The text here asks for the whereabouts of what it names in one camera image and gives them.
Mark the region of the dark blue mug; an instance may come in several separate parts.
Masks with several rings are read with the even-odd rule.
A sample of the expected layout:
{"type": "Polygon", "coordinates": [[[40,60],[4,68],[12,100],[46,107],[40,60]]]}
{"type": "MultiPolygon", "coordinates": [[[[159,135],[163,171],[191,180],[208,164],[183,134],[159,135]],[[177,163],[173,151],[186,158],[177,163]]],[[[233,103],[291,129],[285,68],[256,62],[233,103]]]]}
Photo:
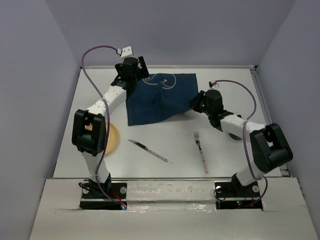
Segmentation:
{"type": "Polygon", "coordinates": [[[235,135],[235,134],[232,134],[232,133],[229,133],[229,136],[233,139],[233,140],[236,140],[236,141],[240,141],[242,140],[241,137],[235,135]]]}

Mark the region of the fork with pink handle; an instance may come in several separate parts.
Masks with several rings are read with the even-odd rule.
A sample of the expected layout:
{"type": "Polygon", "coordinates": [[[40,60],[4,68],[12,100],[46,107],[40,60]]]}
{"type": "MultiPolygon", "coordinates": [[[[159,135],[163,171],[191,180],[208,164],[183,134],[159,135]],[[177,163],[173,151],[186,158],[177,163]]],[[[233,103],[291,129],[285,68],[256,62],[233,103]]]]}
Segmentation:
{"type": "Polygon", "coordinates": [[[200,136],[199,136],[199,132],[198,131],[194,132],[194,141],[195,141],[195,143],[196,143],[196,145],[198,147],[204,171],[205,171],[206,174],[208,174],[209,170],[208,170],[207,162],[206,162],[206,159],[205,159],[202,147],[201,147],[201,141],[200,141],[200,136]]]}

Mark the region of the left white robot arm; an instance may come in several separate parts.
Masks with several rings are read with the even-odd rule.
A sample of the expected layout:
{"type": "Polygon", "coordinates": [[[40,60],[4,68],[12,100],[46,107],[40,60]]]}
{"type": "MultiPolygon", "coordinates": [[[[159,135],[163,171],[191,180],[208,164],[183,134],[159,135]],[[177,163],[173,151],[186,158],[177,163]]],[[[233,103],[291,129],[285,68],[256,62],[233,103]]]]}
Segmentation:
{"type": "Polygon", "coordinates": [[[115,65],[117,75],[105,94],[86,110],[74,114],[71,142],[81,152],[89,171],[89,190],[101,198],[110,198],[111,174],[104,155],[110,134],[110,115],[136,90],[138,81],[149,77],[143,56],[125,57],[115,65]]]}

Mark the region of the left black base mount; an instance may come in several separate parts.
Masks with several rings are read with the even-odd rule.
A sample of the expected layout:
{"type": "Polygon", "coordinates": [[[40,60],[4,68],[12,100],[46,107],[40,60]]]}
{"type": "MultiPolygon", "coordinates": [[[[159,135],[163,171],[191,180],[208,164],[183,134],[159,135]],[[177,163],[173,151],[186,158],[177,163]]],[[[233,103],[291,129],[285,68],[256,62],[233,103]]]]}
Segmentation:
{"type": "Polygon", "coordinates": [[[101,189],[88,180],[79,182],[81,197],[79,208],[82,210],[127,210],[127,188],[126,182],[114,182],[108,193],[103,194],[101,189]]]}

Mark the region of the knife with pink handle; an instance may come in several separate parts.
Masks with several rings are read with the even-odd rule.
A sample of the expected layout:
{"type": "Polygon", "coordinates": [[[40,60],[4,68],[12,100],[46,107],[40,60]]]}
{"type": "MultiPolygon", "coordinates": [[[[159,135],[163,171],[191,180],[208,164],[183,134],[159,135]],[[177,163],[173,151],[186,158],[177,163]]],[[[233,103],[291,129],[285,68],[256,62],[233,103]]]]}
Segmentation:
{"type": "Polygon", "coordinates": [[[142,143],[138,142],[138,141],[135,141],[135,140],[132,140],[132,139],[129,139],[128,140],[130,143],[134,144],[135,146],[143,149],[144,151],[148,152],[149,154],[155,156],[156,158],[166,162],[166,163],[170,163],[170,164],[173,164],[171,161],[169,161],[167,158],[161,156],[160,154],[152,151],[151,149],[149,149],[147,146],[143,145],[142,143]]]}

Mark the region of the blue embroidered cloth placemat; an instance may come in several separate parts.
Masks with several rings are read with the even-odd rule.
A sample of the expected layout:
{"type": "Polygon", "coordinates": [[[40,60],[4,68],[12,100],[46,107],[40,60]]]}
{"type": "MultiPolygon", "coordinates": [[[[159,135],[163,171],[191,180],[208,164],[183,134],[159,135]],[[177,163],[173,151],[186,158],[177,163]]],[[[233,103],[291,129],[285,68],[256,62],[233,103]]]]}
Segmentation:
{"type": "Polygon", "coordinates": [[[187,112],[198,94],[195,73],[155,73],[140,80],[126,100],[129,126],[155,124],[187,112]]]}

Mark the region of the yellow plate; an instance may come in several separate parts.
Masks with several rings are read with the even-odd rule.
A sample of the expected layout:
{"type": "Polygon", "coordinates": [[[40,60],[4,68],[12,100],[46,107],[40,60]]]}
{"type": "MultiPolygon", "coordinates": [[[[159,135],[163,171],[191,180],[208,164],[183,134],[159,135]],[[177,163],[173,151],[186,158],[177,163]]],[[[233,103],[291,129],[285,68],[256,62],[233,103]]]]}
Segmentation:
{"type": "Polygon", "coordinates": [[[108,143],[107,143],[106,151],[104,153],[105,156],[110,152],[112,152],[117,147],[118,141],[119,141],[119,132],[117,128],[111,123],[109,125],[108,143]]]}

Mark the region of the metal table edge rail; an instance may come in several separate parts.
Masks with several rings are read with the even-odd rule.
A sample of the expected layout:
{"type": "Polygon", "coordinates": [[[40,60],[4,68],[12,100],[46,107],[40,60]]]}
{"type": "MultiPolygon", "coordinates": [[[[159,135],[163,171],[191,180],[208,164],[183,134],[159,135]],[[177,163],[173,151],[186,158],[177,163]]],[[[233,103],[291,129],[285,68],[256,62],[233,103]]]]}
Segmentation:
{"type": "MultiPolygon", "coordinates": [[[[290,175],[266,176],[268,179],[292,178],[290,175]]],[[[84,180],[88,177],[52,177],[52,180],[84,180]]],[[[111,177],[113,181],[230,181],[231,177],[111,177]]]]}

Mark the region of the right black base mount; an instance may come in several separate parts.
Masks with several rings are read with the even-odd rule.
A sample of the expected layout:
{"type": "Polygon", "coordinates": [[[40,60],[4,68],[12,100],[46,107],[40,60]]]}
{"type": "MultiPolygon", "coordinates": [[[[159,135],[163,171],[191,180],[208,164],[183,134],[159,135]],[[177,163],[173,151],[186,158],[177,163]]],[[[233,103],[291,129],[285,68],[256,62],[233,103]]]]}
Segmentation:
{"type": "Polygon", "coordinates": [[[217,210],[263,209],[257,181],[240,190],[232,190],[231,182],[215,182],[213,196],[216,199],[217,210]]]}

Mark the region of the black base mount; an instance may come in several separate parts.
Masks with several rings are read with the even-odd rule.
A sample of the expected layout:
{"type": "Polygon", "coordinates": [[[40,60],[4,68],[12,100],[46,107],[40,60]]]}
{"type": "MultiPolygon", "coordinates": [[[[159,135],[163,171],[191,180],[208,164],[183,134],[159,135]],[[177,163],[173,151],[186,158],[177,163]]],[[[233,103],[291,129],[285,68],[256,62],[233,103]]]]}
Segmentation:
{"type": "Polygon", "coordinates": [[[257,181],[240,190],[232,190],[231,182],[215,182],[213,196],[216,199],[217,210],[263,209],[257,181]]]}
{"type": "Polygon", "coordinates": [[[81,197],[79,208],[82,210],[127,210],[127,188],[126,182],[114,182],[108,193],[103,194],[101,189],[88,180],[79,182],[81,197]]]}

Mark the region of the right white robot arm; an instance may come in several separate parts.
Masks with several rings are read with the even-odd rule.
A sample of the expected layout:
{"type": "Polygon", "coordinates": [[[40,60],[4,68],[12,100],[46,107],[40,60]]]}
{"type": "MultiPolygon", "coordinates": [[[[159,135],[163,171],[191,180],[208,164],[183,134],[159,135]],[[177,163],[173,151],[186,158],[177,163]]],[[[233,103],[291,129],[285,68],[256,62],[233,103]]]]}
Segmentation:
{"type": "Polygon", "coordinates": [[[252,160],[247,162],[246,168],[235,173],[227,185],[235,196],[242,196],[250,184],[293,160],[293,152],[278,124],[254,123],[225,110],[218,90],[200,91],[189,101],[189,107],[207,115],[213,128],[240,137],[247,157],[247,143],[250,143],[252,160]]]}

